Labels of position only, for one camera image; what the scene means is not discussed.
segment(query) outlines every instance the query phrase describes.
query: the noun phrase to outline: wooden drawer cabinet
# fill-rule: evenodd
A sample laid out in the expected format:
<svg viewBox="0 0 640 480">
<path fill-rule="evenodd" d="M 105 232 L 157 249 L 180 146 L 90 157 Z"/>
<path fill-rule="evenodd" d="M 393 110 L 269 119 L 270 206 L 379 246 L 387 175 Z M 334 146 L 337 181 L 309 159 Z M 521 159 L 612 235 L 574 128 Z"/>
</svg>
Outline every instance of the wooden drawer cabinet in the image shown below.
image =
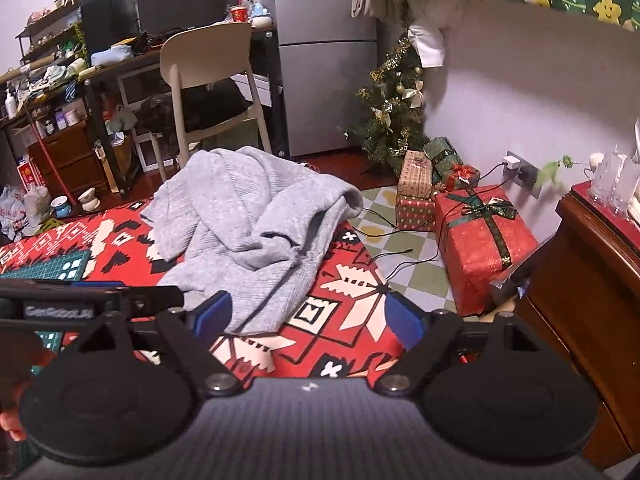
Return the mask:
<svg viewBox="0 0 640 480">
<path fill-rule="evenodd" d="M 585 190 L 558 204 L 562 223 L 516 313 L 597 389 L 584 456 L 606 468 L 640 452 L 640 244 Z"/>
<path fill-rule="evenodd" d="M 94 154 L 85 123 L 69 126 L 44 139 L 49 156 L 68 190 L 80 195 L 95 187 L 99 196 L 110 192 L 102 165 Z M 39 142 L 29 146 L 29 156 L 40 169 L 52 197 L 64 194 Z"/>
</svg>

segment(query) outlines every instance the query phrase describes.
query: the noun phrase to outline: green cutting mat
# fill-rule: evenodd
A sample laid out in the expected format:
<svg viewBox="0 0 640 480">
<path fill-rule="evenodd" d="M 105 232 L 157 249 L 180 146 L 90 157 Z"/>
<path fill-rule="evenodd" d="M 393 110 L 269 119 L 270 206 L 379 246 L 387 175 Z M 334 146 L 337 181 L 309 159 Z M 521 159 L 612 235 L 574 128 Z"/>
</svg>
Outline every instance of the green cutting mat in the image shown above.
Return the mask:
<svg viewBox="0 0 640 480">
<path fill-rule="evenodd" d="M 78 282 L 82 279 L 91 251 L 75 251 L 64 256 L 54 256 L 44 262 L 30 266 L 20 267 L 0 274 L 0 278 L 18 278 L 26 280 L 70 280 Z M 42 339 L 45 348 L 58 353 L 62 345 L 62 332 L 37 332 Z M 38 374 L 39 366 L 34 366 L 31 371 Z M 17 477 L 21 471 L 39 459 L 40 454 L 28 442 L 21 442 L 16 447 L 16 473 L 10 478 Z"/>
</svg>

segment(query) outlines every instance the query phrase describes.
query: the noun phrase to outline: wrapped gift box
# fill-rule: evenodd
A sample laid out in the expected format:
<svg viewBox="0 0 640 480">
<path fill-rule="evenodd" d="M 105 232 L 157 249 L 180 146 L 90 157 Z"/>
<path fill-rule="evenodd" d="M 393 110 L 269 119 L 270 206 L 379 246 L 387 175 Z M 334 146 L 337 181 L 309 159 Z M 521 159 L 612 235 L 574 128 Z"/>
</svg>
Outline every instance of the wrapped gift box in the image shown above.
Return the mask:
<svg viewBox="0 0 640 480">
<path fill-rule="evenodd" d="M 490 299 L 491 280 L 538 242 L 501 188 L 440 193 L 435 206 L 437 239 L 458 314 L 480 314 Z"/>
<path fill-rule="evenodd" d="M 435 173 L 434 177 L 437 177 L 438 182 L 444 180 L 445 172 L 450 171 L 454 164 L 459 164 L 460 166 L 464 164 L 447 137 L 436 137 L 430 140 L 424 147 L 424 153 L 431 160 Z"/>
<path fill-rule="evenodd" d="M 398 180 L 398 194 L 429 198 L 432 174 L 433 169 L 428 157 L 423 152 L 409 150 L 404 156 Z"/>
<path fill-rule="evenodd" d="M 455 191 L 466 187 L 475 187 L 480 180 L 480 171 L 468 164 L 455 163 L 453 167 L 442 175 L 445 189 Z"/>
<path fill-rule="evenodd" d="M 396 229 L 413 231 L 435 231 L 435 209 L 433 200 L 416 196 L 396 195 Z"/>
</svg>

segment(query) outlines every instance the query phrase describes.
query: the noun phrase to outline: person's hand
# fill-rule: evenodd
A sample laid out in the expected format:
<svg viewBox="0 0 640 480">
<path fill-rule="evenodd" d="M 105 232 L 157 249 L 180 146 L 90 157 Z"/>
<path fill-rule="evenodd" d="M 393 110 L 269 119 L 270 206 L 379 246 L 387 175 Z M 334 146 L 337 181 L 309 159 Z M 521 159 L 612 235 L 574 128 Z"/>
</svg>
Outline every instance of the person's hand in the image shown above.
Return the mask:
<svg viewBox="0 0 640 480">
<path fill-rule="evenodd" d="M 31 367 L 46 366 L 54 355 L 43 348 L 37 334 L 0 331 L 0 428 L 14 440 L 26 438 L 18 418 L 17 403 L 33 380 Z"/>
</svg>

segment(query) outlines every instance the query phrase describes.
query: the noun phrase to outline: wooden floor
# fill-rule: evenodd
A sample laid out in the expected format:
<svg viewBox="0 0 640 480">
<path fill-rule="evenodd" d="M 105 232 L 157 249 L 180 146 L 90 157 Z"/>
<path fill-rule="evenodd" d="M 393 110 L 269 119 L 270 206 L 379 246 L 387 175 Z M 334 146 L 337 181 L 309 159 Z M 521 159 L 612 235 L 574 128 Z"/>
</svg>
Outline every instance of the wooden floor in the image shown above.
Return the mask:
<svg viewBox="0 0 640 480">
<path fill-rule="evenodd" d="M 297 162 L 307 161 L 317 166 L 321 173 L 335 175 L 359 190 L 372 189 L 374 187 L 394 186 L 398 178 L 389 171 L 370 170 L 369 159 L 360 148 L 348 148 L 334 152 L 316 153 L 314 155 L 298 156 Z M 166 168 L 167 177 L 174 175 L 173 168 Z M 100 209 L 110 209 L 124 203 L 134 202 L 153 196 L 162 185 L 160 173 L 149 171 L 138 177 L 130 193 L 121 198 L 118 194 L 110 194 L 100 198 Z"/>
</svg>

